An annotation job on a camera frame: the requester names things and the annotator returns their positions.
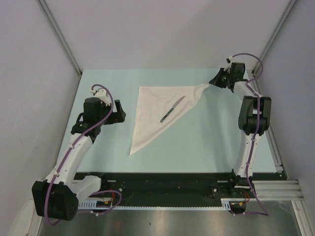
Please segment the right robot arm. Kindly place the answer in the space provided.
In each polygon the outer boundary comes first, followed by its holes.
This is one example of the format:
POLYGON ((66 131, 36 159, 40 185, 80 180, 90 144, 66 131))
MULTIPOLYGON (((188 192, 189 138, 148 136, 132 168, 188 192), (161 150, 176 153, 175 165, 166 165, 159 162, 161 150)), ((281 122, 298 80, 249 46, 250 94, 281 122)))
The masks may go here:
POLYGON ((252 187, 254 156, 261 136, 269 129, 272 99, 261 95, 244 78, 244 63, 231 59, 228 62, 228 66, 221 68, 209 84, 231 90, 242 101, 238 117, 242 134, 240 152, 227 185, 228 194, 239 197, 245 189, 252 187))

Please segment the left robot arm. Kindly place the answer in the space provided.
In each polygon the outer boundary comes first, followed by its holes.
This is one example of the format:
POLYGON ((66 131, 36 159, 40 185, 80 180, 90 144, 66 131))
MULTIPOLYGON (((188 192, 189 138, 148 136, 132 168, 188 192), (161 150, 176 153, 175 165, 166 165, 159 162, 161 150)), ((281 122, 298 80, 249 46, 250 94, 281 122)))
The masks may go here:
POLYGON ((99 97, 85 99, 83 112, 71 129, 63 157, 44 180, 36 181, 31 188, 38 216, 70 221, 86 198, 93 193, 100 197, 108 193, 109 185, 100 177, 88 175, 78 183, 73 180, 84 156, 100 134, 101 127, 122 123, 125 118, 126 113, 119 100, 106 103, 99 97))

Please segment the white cloth napkin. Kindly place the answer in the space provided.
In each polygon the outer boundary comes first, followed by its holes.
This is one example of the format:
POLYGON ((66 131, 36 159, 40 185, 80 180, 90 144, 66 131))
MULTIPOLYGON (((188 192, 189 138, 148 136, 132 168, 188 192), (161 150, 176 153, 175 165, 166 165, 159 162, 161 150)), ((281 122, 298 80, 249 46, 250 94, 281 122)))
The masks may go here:
POLYGON ((174 87, 140 87, 129 156, 136 154, 155 140, 167 128, 194 108, 209 84, 174 87), (185 98, 160 123, 162 117, 182 96, 185 98))

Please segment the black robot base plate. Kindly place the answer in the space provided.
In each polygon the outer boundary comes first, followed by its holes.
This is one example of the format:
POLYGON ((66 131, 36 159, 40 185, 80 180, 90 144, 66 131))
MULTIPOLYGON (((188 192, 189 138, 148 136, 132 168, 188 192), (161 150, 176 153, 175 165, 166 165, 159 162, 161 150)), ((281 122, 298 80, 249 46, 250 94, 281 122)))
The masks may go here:
POLYGON ((233 188, 231 173, 76 173, 82 180, 101 178, 97 197, 120 207, 218 207, 222 198, 255 197, 251 189, 233 188))

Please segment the teal handled table knife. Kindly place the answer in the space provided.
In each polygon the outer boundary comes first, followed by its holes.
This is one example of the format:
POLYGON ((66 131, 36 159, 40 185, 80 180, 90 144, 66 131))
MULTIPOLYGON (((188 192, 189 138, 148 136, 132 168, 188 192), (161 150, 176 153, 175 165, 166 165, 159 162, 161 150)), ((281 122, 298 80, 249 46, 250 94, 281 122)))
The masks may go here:
POLYGON ((160 123, 163 123, 165 121, 165 119, 173 112, 173 110, 181 103, 184 98, 185 96, 182 96, 173 104, 172 108, 162 117, 160 123))

